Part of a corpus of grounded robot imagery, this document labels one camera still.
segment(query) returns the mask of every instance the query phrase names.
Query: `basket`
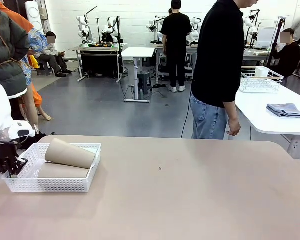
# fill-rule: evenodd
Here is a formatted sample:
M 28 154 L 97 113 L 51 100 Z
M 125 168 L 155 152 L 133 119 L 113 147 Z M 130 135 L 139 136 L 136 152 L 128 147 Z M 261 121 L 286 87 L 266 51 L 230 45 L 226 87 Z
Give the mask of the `basket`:
M 20 158 L 28 160 L 17 178 L 9 177 L 6 172 L 2 179 L 13 193 L 87 193 L 95 177 L 100 159 L 101 144 L 70 143 L 74 146 L 91 150 L 95 153 L 94 160 L 86 178 L 38 178 L 42 165 L 46 162 L 45 155 L 49 143 L 35 143 Z
M 262 67 L 264 75 L 256 74 L 259 70 L 255 66 L 243 66 L 241 69 L 241 85 L 239 90 L 243 93 L 276 94 L 284 79 L 283 76 Z

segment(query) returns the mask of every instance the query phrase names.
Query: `shoe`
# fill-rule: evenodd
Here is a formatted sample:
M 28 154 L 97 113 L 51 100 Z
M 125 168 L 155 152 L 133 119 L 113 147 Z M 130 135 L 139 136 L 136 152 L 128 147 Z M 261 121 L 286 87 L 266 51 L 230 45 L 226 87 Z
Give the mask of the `shoe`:
M 177 92 L 177 88 L 176 88 L 176 87 L 169 86 L 169 91 L 171 91 L 171 92 L 173 92 L 173 93 L 176 93 L 176 92 Z
M 66 69 L 66 70 L 63 70 L 62 73 L 63 73 L 63 74 L 72 74 L 72 71 Z
M 184 90 L 186 90 L 186 86 L 180 86 L 178 91 L 183 92 Z
M 62 72 L 58 72 L 58 73 L 55 74 L 55 76 L 57 78 L 65 78 L 67 75 L 63 74 Z

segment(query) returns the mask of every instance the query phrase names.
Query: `man in black shirt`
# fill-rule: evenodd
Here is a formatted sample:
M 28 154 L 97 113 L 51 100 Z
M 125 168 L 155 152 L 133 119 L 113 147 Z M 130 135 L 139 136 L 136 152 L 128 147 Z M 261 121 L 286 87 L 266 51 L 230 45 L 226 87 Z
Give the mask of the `man in black shirt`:
M 288 28 L 280 33 L 280 43 L 286 46 L 278 52 L 274 52 L 274 59 L 280 59 L 278 65 L 271 66 L 270 69 L 277 74 L 290 77 L 297 69 L 300 61 L 300 47 L 293 39 L 295 31 Z
M 223 140 L 227 121 L 229 135 L 236 136 L 241 129 L 235 103 L 245 50 L 240 9 L 257 2 L 218 0 L 204 19 L 191 86 L 193 139 Z
M 176 93 L 177 80 L 179 92 L 186 90 L 186 37 L 191 33 L 192 27 L 189 17 L 180 13 L 181 0 L 172 0 L 171 9 L 173 14 L 164 19 L 161 33 L 163 34 L 163 52 L 167 56 L 171 83 L 169 90 Z

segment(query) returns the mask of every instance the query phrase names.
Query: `blue jeans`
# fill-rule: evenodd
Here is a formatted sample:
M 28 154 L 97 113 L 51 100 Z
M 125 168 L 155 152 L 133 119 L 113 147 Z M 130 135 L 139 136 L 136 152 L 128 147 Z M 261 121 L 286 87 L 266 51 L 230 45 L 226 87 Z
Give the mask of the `blue jeans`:
M 211 106 L 196 99 L 190 99 L 193 114 L 193 139 L 223 140 L 228 123 L 228 115 L 224 108 Z

